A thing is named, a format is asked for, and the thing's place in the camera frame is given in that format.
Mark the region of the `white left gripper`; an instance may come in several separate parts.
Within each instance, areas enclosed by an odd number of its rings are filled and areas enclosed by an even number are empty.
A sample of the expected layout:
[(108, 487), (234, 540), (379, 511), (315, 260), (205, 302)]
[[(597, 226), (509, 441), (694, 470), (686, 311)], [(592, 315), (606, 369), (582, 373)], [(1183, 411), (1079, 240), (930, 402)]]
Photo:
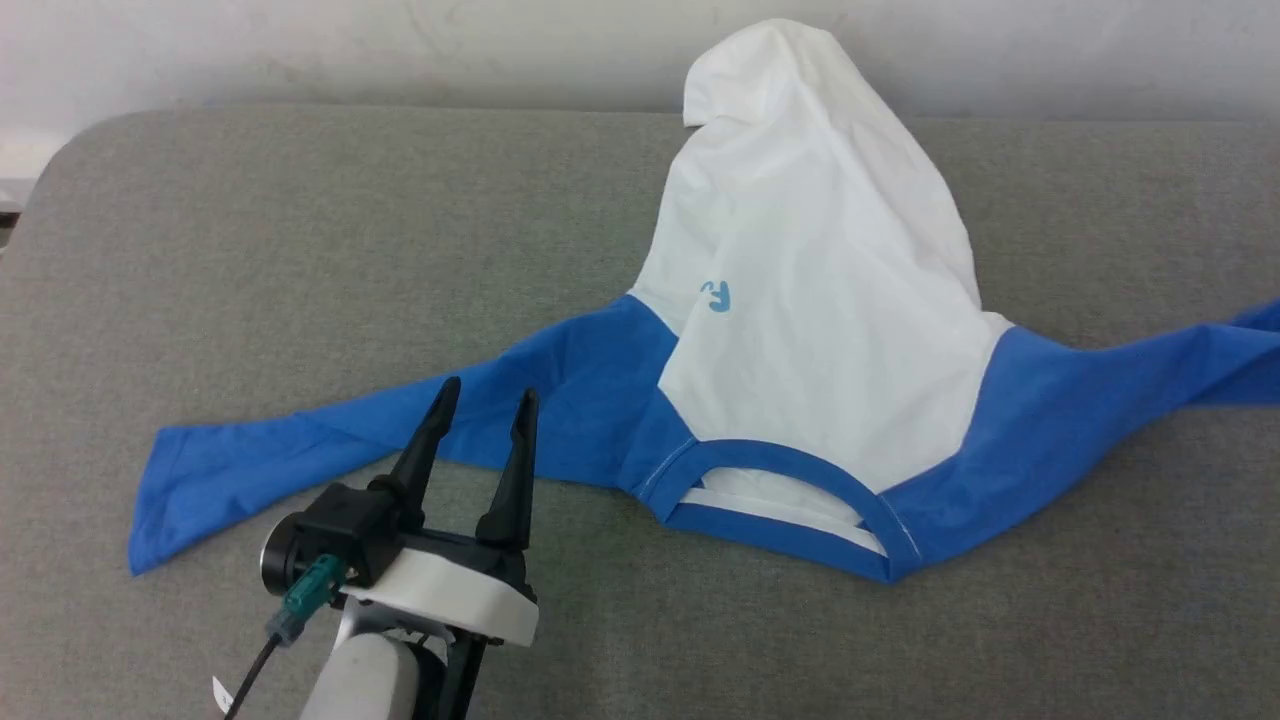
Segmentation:
[(323, 603), (340, 612), (337, 647), (364, 634), (435, 637), (447, 644), (476, 641), (529, 647), (535, 641), (540, 610), (524, 556), (531, 533), (538, 442), (539, 397), (534, 388), (525, 389), (520, 400), (509, 455), (475, 538), (422, 529), (422, 501), (461, 387), (458, 377), (443, 382), (392, 470), (370, 482), (370, 491), (390, 498), (403, 543), (374, 587), (346, 584), (343, 562), (330, 555), (310, 565), (298, 560), (294, 536), (301, 516), (280, 520), (262, 546), (262, 583), (279, 597), (324, 559), (342, 565), (340, 574), (323, 574), (330, 582)]

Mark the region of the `blue and white shirt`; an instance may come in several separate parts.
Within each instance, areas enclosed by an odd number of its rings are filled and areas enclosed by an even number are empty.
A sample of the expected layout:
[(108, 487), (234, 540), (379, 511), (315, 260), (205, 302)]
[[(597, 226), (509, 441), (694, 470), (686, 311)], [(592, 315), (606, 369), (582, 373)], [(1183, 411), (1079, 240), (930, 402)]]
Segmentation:
[(835, 37), (763, 20), (687, 73), (630, 291), (460, 372), (440, 459), (878, 582), (973, 550), (1185, 406), (1280, 405), (1280, 300), (1112, 348), (983, 309), (934, 163)]

